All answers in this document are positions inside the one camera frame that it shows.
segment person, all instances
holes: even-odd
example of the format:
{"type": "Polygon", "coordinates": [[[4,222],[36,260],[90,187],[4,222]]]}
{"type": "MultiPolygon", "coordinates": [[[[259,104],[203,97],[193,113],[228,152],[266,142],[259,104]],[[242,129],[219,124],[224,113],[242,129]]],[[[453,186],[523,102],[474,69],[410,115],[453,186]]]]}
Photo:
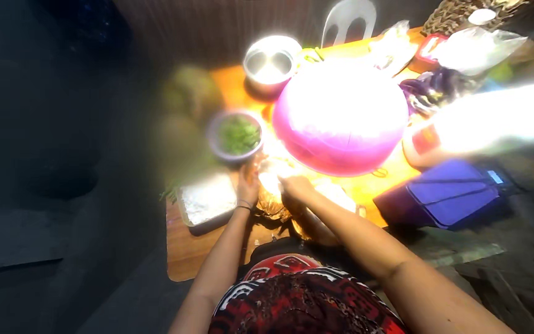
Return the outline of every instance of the person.
{"type": "Polygon", "coordinates": [[[245,174],[239,178],[239,206],[201,266],[170,334],[514,333],[386,231],[316,192],[306,177],[281,178],[284,195],[322,220],[381,284],[400,319],[356,278],[300,254],[265,259],[234,284],[259,189],[256,175],[245,174]]]}

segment patterned fabric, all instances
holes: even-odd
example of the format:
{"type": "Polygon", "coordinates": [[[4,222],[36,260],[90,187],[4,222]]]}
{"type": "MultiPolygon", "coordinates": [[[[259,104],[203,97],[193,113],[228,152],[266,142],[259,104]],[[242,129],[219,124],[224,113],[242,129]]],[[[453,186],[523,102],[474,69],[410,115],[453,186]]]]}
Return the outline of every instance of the patterned fabric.
{"type": "Polygon", "coordinates": [[[209,333],[407,333],[348,273],[284,254],[257,263],[220,300],[209,333]]]}

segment wooden board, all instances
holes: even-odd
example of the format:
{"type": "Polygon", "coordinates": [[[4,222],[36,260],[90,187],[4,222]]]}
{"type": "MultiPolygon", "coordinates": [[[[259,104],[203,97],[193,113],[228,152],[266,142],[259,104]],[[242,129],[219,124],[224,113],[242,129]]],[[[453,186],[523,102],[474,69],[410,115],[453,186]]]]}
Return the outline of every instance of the wooden board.
{"type": "MultiPolygon", "coordinates": [[[[424,37],[419,34],[419,31],[420,28],[413,28],[409,31],[412,43],[420,43],[424,40],[424,37]]],[[[372,40],[368,39],[325,48],[322,50],[322,54],[325,58],[360,57],[367,54],[368,44],[372,40]]],[[[242,66],[237,65],[218,69],[212,71],[211,75],[224,94],[227,108],[244,108],[262,115],[263,119],[270,122],[272,101],[262,101],[248,94],[244,86],[245,74],[242,66]]],[[[416,78],[418,75],[419,73],[404,69],[395,77],[395,80],[401,82],[404,79],[416,78]]],[[[388,173],[384,178],[376,177],[373,174],[354,178],[336,178],[310,170],[307,170],[307,173],[311,174],[309,176],[311,178],[330,178],[333,183],[343,187],[357,204],[361,204],[366,208],[366,216],[369,220],[380,227],[385,227],[387,223],[381,217],[372,199],[420,173],[407,163],[400,143],[382,165],[382,168],[388,173]]],[[[174,281],[194,278],[223,229],[224,227],[222,226],[206,234],[194,236],[182,222],[177,206],[172,206],[172,204],[167,203],[166,247],[168,277],[174,281]]],[[[250,254],[257,247],[255,244],[270,242],[272,234],[277,238],[289,236],[287,230],[281,235],[278,235],[277,229],[271,230],[265,228],[263,225],[253,225],[247,240],[244,263],[248,263],[250,254]]]]}

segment green leafy vegetable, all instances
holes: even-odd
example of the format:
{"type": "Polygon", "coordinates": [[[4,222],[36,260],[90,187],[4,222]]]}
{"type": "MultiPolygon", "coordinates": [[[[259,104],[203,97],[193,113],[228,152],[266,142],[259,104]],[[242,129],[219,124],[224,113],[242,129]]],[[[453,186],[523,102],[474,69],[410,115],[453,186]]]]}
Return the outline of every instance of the green leafy vegetable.
{"type": "Polygon", "coordinates": [[[231,155],[243,155],[256,148],[261,129],[242,116],[227,117],[219,125],[221,148],[231,155]]]}

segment white bottle cap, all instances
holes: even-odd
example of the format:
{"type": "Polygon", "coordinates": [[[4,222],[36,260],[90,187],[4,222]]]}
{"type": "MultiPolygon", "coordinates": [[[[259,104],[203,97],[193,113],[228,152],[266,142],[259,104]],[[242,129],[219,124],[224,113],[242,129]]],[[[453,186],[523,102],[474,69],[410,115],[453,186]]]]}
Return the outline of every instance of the white bottle cap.
{"type": "Polygon", "coordinates": [[[493,10],[482,8],[471,13],[469,16],[469,22],[476,26],[483,26],[484,24],[490,22],[496,16],[496,12],[493,10]]]}

